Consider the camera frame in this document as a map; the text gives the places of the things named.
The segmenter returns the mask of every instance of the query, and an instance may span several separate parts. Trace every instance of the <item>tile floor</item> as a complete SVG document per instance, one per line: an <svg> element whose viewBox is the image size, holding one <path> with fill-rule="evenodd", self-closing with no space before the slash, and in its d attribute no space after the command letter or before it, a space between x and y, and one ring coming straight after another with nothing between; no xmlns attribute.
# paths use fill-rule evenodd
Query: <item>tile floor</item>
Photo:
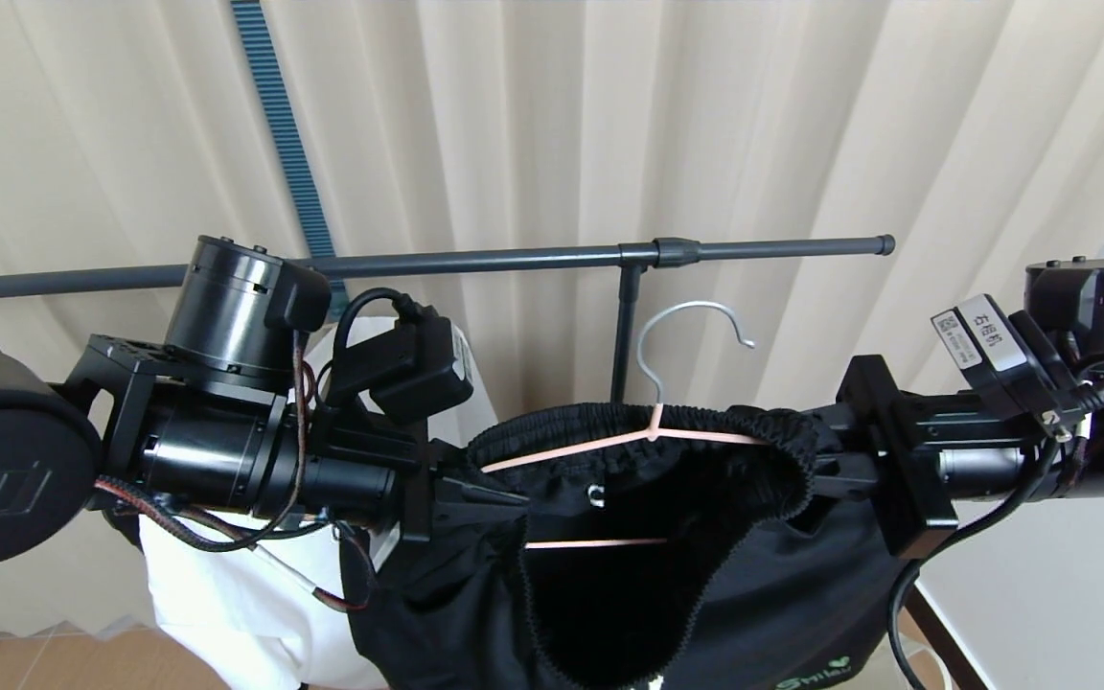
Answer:
<svg viewBox="0 0 1104 690"><path fill-rule="evenodd" d="M906 635L921 638L909 616L902 625ZM925 655L912 662L928 689L943 688ZM901 690L872 687L863 676L867 672L838 690ZM62 624L34 637L0 636L0 690L55 689L227 690L227 686L209 665L157 629L131 628L97 639Z"/></svg>

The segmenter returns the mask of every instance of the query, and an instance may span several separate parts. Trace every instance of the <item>zipper teeth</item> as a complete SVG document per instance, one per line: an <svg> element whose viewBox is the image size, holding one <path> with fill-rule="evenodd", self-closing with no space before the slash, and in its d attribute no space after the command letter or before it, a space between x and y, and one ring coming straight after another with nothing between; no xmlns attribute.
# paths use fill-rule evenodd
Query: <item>zipper teeth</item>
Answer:
<svg viewBox="0 0 1104 690"><path fill-rule="evenodd" d="M751 423L751 421L747 417L742 417L732 414L732 412L724 412L723 415L724 415L723 421L728 421L728 423L732 423L740 426L742 429L744 429L744 432L750 433L750 435L754 433L755 424ZM811 425L807 426L814 429L814 432L811 433L814 433L815 435L815 427ZM658 667L655 671L648 672L647 676L623 682L623 684L617 686L617 689L623 689L624 687L636 687L643 684L643 682L644 684L648 686L654 679L660 676L665 676L667 669L671 668L671 665L678 662L679 657L684 654L684 650L688 647L689 639L692 638L692 631L694 628L697 628L697 617L698 615L701 614L702 604L705 603L705 594L709 593L709 588L714 583L715 577L718 577L719 571L722 571L724 564L726 564L726 562L731 560L731 556L734 555L736 551L740 550L740 546L744 545L744 542L747 541L749 535L752 534L752 530L771 520L792 519L792 517L795 517L796 514L800 513L803 508L807 507L807 503L811 499L811 490L815 489L816 485L816 477L814 475L814 471L811 471L810 459L798 458L796 454L793 454L793 452L787 450L784 446L785 446L784 443L772 443L771 445L771 447L774 448L775 450L781 452L781 454L785 454L786 457L788 457L795 464L795 466L798 468L798 471L800 471L800 476L803 478L803 497L800 498L800 501L798 501L798 503L796 503L793 507L786 508L786 510L784 511L776 511L774 508L771 508L769 511L771 514L761 517L761 519L754 519L752 521L752 526L749 527L747 532L744 532L744 537L736 539L735 542L731 544L731 546L726 551L726 555L719 561L718 566L714 567L714 572L711 572L710 576L707 577L705 584L701 587L701 592L698 592L697 599L693 601L692 607L689 608L688 619L684 620L683 629L682 631L680 631L679 643L678 645L676 645L676 650L672 651L672 654L669 657L667 657L667 662L662 664L661 667ZM539 628L534 624L534 612L531 611L531 599L533 598L531 597L531 593L533 593L533 587L531 586L530 576L527 574L526 561L522 560L521 544L527 544L527 526L529 526L529 523L527 523L526 516L522 517L521 521L522 521L522 528L521 528L521 543L519 545L519 551L518 551L518 559L519 559L518 572L522 577L522 598L524 599L524 603L522 603L522 607L524 607L524 612L522 612L523 614L522 617L524 617L524 619L527 620L527 633L530 634L531 641L534 643L535 655L538 655L540 659L542 659L543 662L549 666L549 669L552 669L552 672L558 678L560 678L565 682L569 682L569 684L572 687L584 687L580 684L580 682L571 678L570 675L565 672L560 667L560 665L558 665L555 660L553 660L552 657L543 649L542 639L540 638L539 634Z"/></svg>

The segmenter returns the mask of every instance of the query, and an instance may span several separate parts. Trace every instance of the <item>brown baseboard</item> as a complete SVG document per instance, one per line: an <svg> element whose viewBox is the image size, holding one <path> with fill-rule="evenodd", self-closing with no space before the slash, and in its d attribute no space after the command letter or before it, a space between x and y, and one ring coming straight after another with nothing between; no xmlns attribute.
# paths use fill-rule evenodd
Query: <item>brown baseboard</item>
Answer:
<svg viewBox="0 0 1104 690"><path fill-rule="evenodd" d="M958 690L990 690L916 585L905 598L905 611L914 617L919 628L923 629L927 645L943 659Z"/></svg>

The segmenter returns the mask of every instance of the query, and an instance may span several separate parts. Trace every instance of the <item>clothing rack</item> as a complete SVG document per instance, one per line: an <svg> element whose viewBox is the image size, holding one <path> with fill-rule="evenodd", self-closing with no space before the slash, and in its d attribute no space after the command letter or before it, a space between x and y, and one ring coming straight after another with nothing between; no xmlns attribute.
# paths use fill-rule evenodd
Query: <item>clothing rack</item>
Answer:
<svg viewBox="0 0 1104 690"><path fill-rule="evenodd" d="M595 247L544 250L489 250L425 254L382 254L373 257L296 258L329 279L395 278L411 275L583 269L619 267L616 342L613 352L611 401L625 397L633 340L633 319L647 269L669 269L700 262L733 258L830 257L831 255L889 255L895 248L890 235L856 236L840 240L779 240L765 242L698 242L679 236L660 236ZM41 294L104 293L114 289L180 287L185 264L114 267L51 273L0 275L0 298L34 297Z"/></svg>

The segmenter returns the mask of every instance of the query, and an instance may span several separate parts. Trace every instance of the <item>blue strip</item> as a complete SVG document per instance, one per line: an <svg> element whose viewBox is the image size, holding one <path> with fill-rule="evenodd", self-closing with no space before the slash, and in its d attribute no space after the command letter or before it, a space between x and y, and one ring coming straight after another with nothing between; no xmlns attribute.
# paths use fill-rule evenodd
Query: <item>blue strip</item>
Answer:
<svg viewBox="0 0 1104 690"><path fill-rule="evenodd" d="M297 209L297 219L301 222L309 254L311 257L333 257L335 245L330 241L330 231L326 227L321 198L318 195L315 176L309 170L306 149L301 145L301 132L297 130L297 119L293 115L293 102L288 100L288 89L284 85L284 75L279 73L279 59L275 56L275 44L272 43L272 32L266 26L263 4L258 0L233 0L229 4L232 6L236 31L245 47L245 61L250 63L250 72L258 87L263 114L266 114L272 139L279 151L279 164L284 167L284 177ZM347 289L342 280L332 280L331 289L330 317L338 318L347 304Z"/></svg>

